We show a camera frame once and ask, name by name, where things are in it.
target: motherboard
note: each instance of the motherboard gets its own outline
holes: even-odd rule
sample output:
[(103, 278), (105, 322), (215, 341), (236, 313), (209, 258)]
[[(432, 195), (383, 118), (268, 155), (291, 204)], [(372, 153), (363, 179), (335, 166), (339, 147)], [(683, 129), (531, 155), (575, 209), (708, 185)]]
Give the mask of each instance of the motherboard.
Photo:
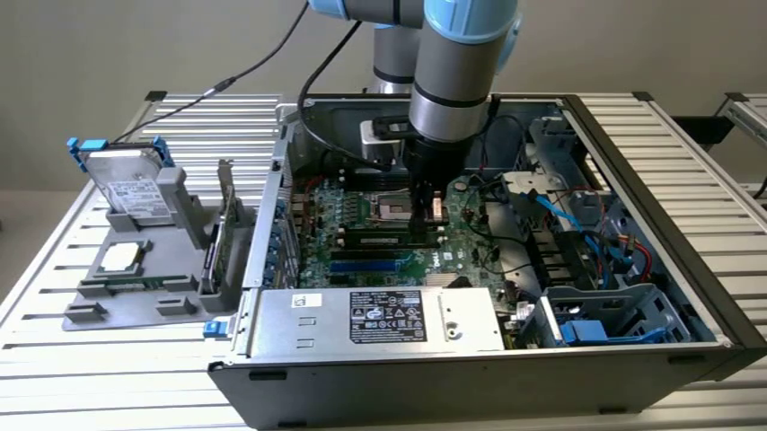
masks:
[(412, 237), (405, 189), (347, 191), (337, 180), (309, 181), (293, 195), (300, 227), (300, 288), (483, 286), (503, 298), (504, 280), (489, 242), (468, 228), (487, 224), (469, 178), (449, 185), (443, 222)]

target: blue latch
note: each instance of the blue latch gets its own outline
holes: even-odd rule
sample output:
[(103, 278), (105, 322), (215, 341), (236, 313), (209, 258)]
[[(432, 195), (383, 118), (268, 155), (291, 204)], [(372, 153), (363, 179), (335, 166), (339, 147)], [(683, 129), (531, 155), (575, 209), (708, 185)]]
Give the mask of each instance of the blue latch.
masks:
[(88, 172), (88, 169), (85, 169), (85, 162), (83, 162), (83, 158), (80, 157), (80, 151), (88, 153), (100, 151), (109, 146), (109, 141), (107, 141), (107, 139), (89, 139), (83, 143), (83, 145), (79, 145), (79, 143), (80, 140), (76, 137), (71, 137), (67, 141), (67, 151), (75, 159), (76, 167), (80, 168), (83, 172)]
[(205, 339), (224, 339), (229, 336), (228, 321), (207, 321), (203, 327), (203, 338)]
[(165, 142), (165, 140), (161, 137), (155, 136), (152, 146), (157, 150), (159, 158), (163, 160), (163, 166), (167, 168), (173, 168), (176, 166), (176, 163), (172, 160), (171, 150), (168, 149), (168, 143)]

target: black cable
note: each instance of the black cable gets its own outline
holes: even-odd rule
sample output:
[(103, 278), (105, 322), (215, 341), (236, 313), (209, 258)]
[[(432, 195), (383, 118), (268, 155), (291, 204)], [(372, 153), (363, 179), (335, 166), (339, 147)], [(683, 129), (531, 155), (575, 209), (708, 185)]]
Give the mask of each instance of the black cable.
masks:
[(189, 108), (192, 108), (200, 101), (204, 101), (207, 99), (209, 99), (211, 97), (213, 97), (216, 94), (225, 92), (229, 87), (232, 87), (235, 85), (235, 83), (243, 79), (247, 75), (249, 75), (252, 72), (255, 72), (255, 70), (261, 67), (265, 62), (268, 60), (272, 59), (272, 57), (277, 54), (277, 52), (283, 49), (283, 47), (285, 46), (285, 43), (288, 43), (288, 39), (292, 36), (293, 31), (296, 30), (296, 27), (299, 27), (299, 23), (301, 22), (301, 18), (303, 15), (307, 13), (307, 9), (309, 8), (309, 3), (304, 3), (301, 11), (299, 12), (299, 16), (296, 17), (296, 20), (293, 21), (292, 25), (289, 26), (288, 29), (288, 33), (285, 33), (285, 36), (283, 37), (283, 40), (277, 43), (277, 46), (275, 47), (275, 49), (272, 49), (272, 52), (269, 52), (264, 58), (261, 58), (261, 60), (252, 65), (251, 67), (248, 67), (247, 69), (244, 69), (240, 73), (237, 73), (235, 76), (228, 77), (227, 79), (224, 79), (220, 83), (217, 83), (216, 85), (213, 85), (213, 87), (203, 93), (203, 95), (200, 97), (197, 97), (193, 101), (191, 101), (189, 103), (187, 103), (185, 105), (183, 105), (177, 110), (173, 110), (171, 112), (168, 112), (167, 114), (160, 115), (159, 117), (155, 117), (153, 119), (144, 121), (141, 124), (139, 124), (137, 126), (135, 126), (131, 130), (128, 130), (127, 132), (124, 132), (119, 137), (116, 137), (112, 142), (116, 142), (121, 139), (124, 139), (125, 137), (131, 136), (137, 130), (140, 130), (141, 128), (144, 128), (145, 126), (155, 124), (157, 121), (160, 121), (161, 119), (165, 119), (168, 117), (172, 117), (173, 115), (176, 115), (179, 112), (188, 110)]
[(759, 188), (759, 191), (754, 195), (755, 199), (759, 199), (762, 197), (762, 195), (764, 194), (764, 190), (767, 190), (767, 177), (764, 177), (764, 182), (762, 183), (762, 187)]
[(320, 76), (323, 71), (327, 69), (327, 66), (331, 64), (331, 62), (336, 58), (340, 50), (347, 46), (347, 42), (348, 42), (348, 40), (351, 40), (351, 37), (357, 32), (357, 28), (360, 27), (360, 25), (361, 25), (360, 21), (355, 22), (355, 25), (352, 25), (351, 29), (347, 32), (347, 35), (344, 36), (344, 39), (341, 39), (340, 42), (337, 42), (337, 45), (333, 48), (333, 50), (331, 51), (331, 54), (324, 59), (323, 64), (316, 68), (312, 75), (309, 76), (309, 79), (307, 80), (305, 84), (303, 85), (301, 93), (299, 94), (299, 120), (301, 122), (303, 129), (307, 131), (307, 133), (312, 136), (313, 140), (324, 148), (327, 148), (329, 151), (332, 151), (335, 153), (341, 154), (343, 156), (345, 156), (348, 159), (353, 160), (355, 162), (357, 162), (363, 166), (373, 168), (375, 170), (381, 171), (381, 172), (389, 172), (392, 170), (391, 165), (372, 162), (372, 161), (359, 157), (348, 149), (341, 148), (340, 146), (333, 145), (329, 142), (327, 142), (327, 140), (321, 136), (319, 136), (316, 134), (316, 132), (309, 128), (309, 125), (307, 124), (307, 118), (305, 118), (307, 112), (305, 112), (304, 103), (305, 103), (305, 99), (307, 99), (307, 94), (309, 93), (309, 88), (312, 88), (313, 81), (316, 81), (316, 78)]
[(493, 271), (492, 269), (488, 268), (488, 256), (492, 254), (492, 251), (488, 252), (488, 254), (484, 255), (484, 259), (481, 260), (481, 268), (488, 271), (491, 274), (496, 275), (496, 276), (504, 276), (505, 274), (509, 274), (512, 272), (519, 271), (521, 268), (527, 268), (527, 267), (532, 267), (532, 262), (525, 263), (524, 265), (520, 265), (516, 268), (509, 269), (508, 271)]
[(480, 135), (479, 135), (479, 142), (481, 143), (481, 151), (479, 153), (479, 157), (480, 157), (480, 161), (481, 161), (481, 165), (483, 165), (483, 169), (487, 168), (488, 166), (488, 134), (489, 131), (492, 130), (492, 126), (495, 125), (495, 123), (497, 122), (499, 119), (509, 119), (513, 121), (513, 123), (516, 124), (516, 126), (519, 127), (519, 143), (516, 144), (516, 156), (513, 158), (513, 162), (516, 163), (516, 160), (519, 159), (519, 154), (524, 153), (525, 150), (525, 125), (523, 124), (521, 120), (512, 114), (501, 114), (501, 115), (495, 115), (492, 117), (492, 121), (491, 123), (483, 128)]
[[(468, 208), (468, 202), (471, 202), (471, 198), (476, 196), (476, 194), (479, 193), (479, 191), (489, 186), (496, 186), (499, 184), (503, 184), (501, 180), (491, 180), (488, 182), (485, 182), (484, 184), (481, 184), (480, 186), (477, 186), (472, 191), (471, 194), (468, 195), (468, 197), (465, 198), (465, 202), (464, 202), (464, 207), (461, 208), (460, 214), (463, 214), (465, 212), (465, 209)], [(468, 230), (471, 232), (473, 232), (476, 235), (481, 236), (483, 238), (487, 238), (488, 240), (508, 240), (508, 241), (513, 241), (517, 244), (525, 245), (525, 242), (517, 238), (513, 238), (512, 236), (499, 236), (499, 235), (493, 235), (491, 233), (483, 233), (477, 230), (477, 228), (475, 228), (475, 226), (471, 225), (471, 222), (465, 222), (465, 226), (468, 226)]]

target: blue drive bracket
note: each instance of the blue drive bracket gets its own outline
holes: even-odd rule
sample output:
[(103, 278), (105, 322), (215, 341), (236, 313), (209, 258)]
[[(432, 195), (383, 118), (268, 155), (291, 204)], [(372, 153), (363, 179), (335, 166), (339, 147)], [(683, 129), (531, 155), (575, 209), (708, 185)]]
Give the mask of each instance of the blue drive bracket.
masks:
[[(76, 137), (71, 137), (67, 140), (67, 151), (75, 159), (76, 166), (83, 172), (88, 172), (85, 167), (85, 161), (80, 153), (96, 153), (109, 148), (109, 141), (107, 139), (88, 139), (80, 144), (80, 140)], [(168, 149), (168, 143), (160, 136), (155, 136), (152, 140), (152, 147), (157, 151), (159, 158), (163, 161), (163, 166), (167, 168), (173, 168), (176, 166), (175, 161), (171, 157), (171, 150)]]
[(620, 346), (655, 344), (667, 334), (666, 328), (655, 328), (636, 337), (608, 337), (602, 321), (568, 321), (560, 325), (562, 338), (568, 346)]

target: gray floor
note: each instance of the gray floor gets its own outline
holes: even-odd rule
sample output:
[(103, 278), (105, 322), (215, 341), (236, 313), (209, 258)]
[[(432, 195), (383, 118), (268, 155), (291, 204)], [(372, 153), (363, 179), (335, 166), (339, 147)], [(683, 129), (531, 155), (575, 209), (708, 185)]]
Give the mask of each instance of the gray floor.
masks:
[(0, 302), (76, 197), (75, 191), (0, 190)]

